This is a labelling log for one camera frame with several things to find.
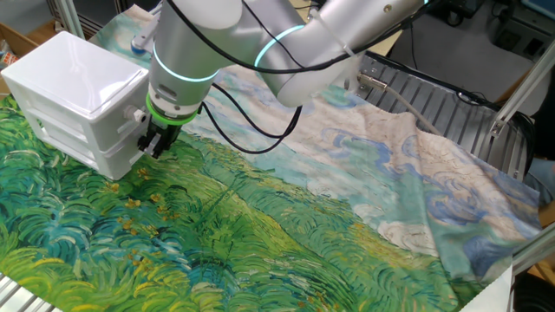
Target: white plastic drawer unit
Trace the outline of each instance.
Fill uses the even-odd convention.
[[[111,179],[146,132],[148,70],[62,32],[2,72],[36,136]]]

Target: crumpled cloth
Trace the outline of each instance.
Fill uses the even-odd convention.
[[[93,42],[133,59],[134,10]],[[216,82],[267,132],[287,127],[256,73]],[[206,105],[241,146],[272,143],[217,90]],[[38,142],[13,101],[0,114],[0,175],[17,177],[0,179],[0,271],[48,280],[34,291],[64,310],[459,310],[540,229],[535,191],[340,88],[271,153],[234,151],[204,113],[117,183]]]

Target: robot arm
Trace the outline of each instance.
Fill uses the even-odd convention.
[[[156,29],[147,106],[153,118],[140,148],[154,157],[169,148],[180,125],[196,115],[214,77],[233,64],[188,27],[186,16],[210,42],[257,68],[307,68],[377,38],[428,0],[328,0],[304,23],[288,0],[166,0]],[[287,51],[264,30],[272,33]],[[326,88],[352,60],[296,74],[262,74],[277,99],[298,107]]]

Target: green grass pattern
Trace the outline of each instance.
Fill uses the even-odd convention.
[[[481,287],[182,133],[110,181],[0,103],[0,272],[66,311],[452,311]]]

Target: green ring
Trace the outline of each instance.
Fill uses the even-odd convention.
[[[153,103],[150,101],[150,94],[147,94],[147,108],[148,111],[150,112],[150,114],[153,115],[153,117],[160,122],[163,122],[167,125],[170,126],[183,126],[186,123],[190,122],[191,120],[193,120],[196,116],[197,116],[197,111],[194,111],[194,113],[191,115],[191,117],[185,119],[185,120],[170,120],[164,116],[162,116],[160,113],[158,113],[154,107],[153,107]]]

